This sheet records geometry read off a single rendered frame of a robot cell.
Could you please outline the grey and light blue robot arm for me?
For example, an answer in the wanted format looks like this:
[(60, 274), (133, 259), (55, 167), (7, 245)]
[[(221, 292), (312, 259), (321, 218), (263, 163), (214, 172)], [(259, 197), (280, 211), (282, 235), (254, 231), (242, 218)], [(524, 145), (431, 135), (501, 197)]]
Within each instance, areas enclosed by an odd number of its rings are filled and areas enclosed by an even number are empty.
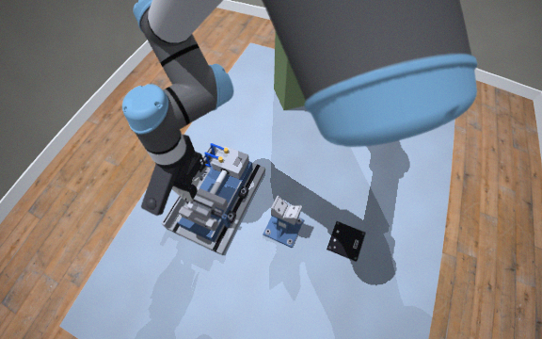
[[(138, 0), (134, 6), (171, 86), (138, 86), (122, 110), (157, 164), (180, 160), (186, 144), (179, 129), (233, 96), (229, 75), (208, 65), (192, 34), (222, 1)], [(415, 137), (458, 118), (476, 98), (477, 60), (460, 0), (262, 1), (306, 110), (332, 144)]]

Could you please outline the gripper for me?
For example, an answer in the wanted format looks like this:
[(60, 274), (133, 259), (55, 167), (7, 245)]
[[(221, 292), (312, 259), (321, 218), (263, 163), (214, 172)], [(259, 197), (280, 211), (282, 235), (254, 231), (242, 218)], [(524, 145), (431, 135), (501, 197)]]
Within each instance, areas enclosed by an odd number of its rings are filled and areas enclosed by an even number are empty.
[[(199, 177), (194, 181), (193, 178), (196, 176), (198, 171), (202, 172), (206, 165), (202, 154), (195, 151), (190, 137), (188, 135), (183, 135), (183, 139), (186, 144), (186, 150), (180, 160), (170, 165), (155, 164), (163, 169), (173, 169), (179, 167), (178, 174), (171, 190), (177, 193), (184, 200), (190, 202), (193, 201), (198, 192), (197, 186), (199, 184)], [(200, 160), (202, 160), (202, 165)], [(197, 168), (195, 169), (195, 167)]]

